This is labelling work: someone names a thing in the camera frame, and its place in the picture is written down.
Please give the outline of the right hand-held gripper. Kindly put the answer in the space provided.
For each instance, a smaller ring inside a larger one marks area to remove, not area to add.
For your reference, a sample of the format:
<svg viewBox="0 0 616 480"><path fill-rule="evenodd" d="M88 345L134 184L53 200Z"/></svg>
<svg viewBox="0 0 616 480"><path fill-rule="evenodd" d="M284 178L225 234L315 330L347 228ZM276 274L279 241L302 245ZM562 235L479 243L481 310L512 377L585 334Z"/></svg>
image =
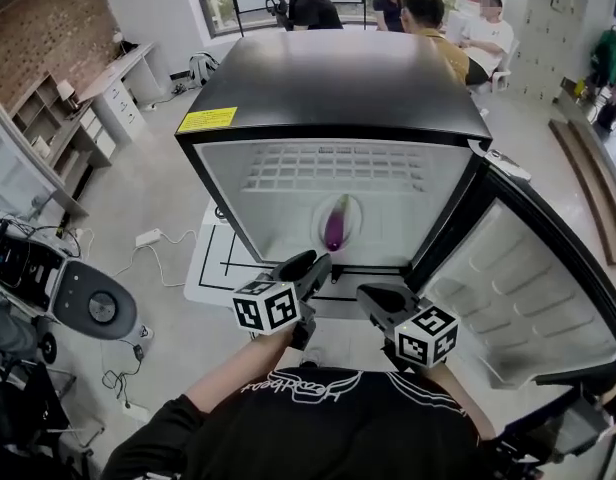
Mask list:
<svg viewBox="0 0 616 480"><path fill-rule="evenodd" d="M370 322L385 337L382 351L401 372L430 369L446 360L459 337L460 318L406 287L367 283L356 299Z"/></svg>

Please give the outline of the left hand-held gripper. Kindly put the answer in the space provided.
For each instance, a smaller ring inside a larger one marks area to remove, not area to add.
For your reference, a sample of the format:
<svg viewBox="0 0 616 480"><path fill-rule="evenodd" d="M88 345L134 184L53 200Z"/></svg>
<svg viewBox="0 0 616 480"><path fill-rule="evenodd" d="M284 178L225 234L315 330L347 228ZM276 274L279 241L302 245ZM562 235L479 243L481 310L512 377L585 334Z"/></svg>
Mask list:
<svg viewBox="0 0 616 480"><path fill-rule="evenodd" d="M267 336L293 328L290 347L304 351L316 328L314 309L305 301L321 290L332 271L330 254L316 259L314 250L305 251L278 264L271 271L274 281L255 279L235 289L231 299L238 327ZM288 281L297 281L297 289Z"/></svg>

